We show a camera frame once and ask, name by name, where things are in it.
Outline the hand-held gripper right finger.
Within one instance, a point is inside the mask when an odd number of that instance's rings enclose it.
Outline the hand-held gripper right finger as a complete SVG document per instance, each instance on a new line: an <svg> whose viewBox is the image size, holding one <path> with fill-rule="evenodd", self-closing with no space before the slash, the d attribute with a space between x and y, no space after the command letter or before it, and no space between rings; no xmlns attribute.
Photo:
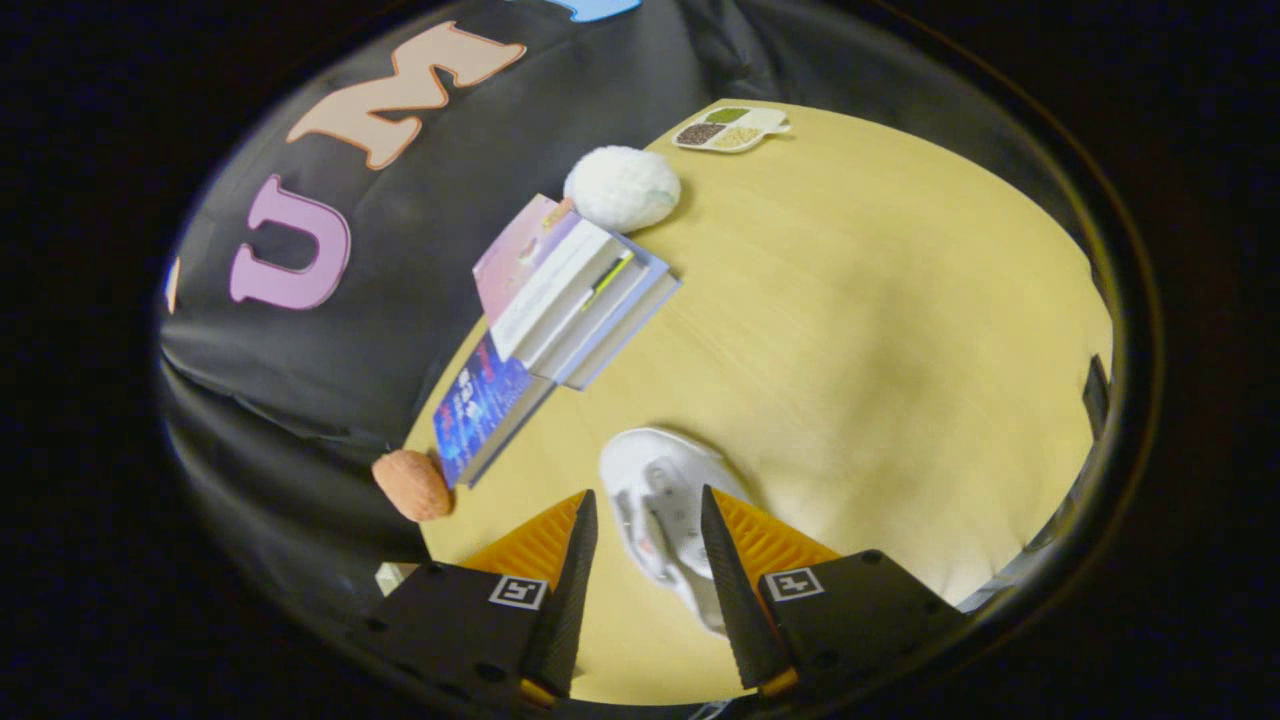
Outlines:
<svg viewBox="0 0 1280 720"><path fill-rule="evenodd" d="M838 553L710 486L701 537L740 680L760 697L869 687L968 628L883 551Z"/></svg>

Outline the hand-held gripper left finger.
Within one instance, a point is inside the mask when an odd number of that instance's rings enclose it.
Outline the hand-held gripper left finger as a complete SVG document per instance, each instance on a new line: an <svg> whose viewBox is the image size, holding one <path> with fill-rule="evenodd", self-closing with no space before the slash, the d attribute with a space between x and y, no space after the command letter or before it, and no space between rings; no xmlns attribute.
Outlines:
<svg viewBox="0 0 1280 720"><path fill-rule="evenodd" d="M416 688L470 708L570 697L598 538L585 489L462 562L428 562L362 621L362 648Z"/></svg>

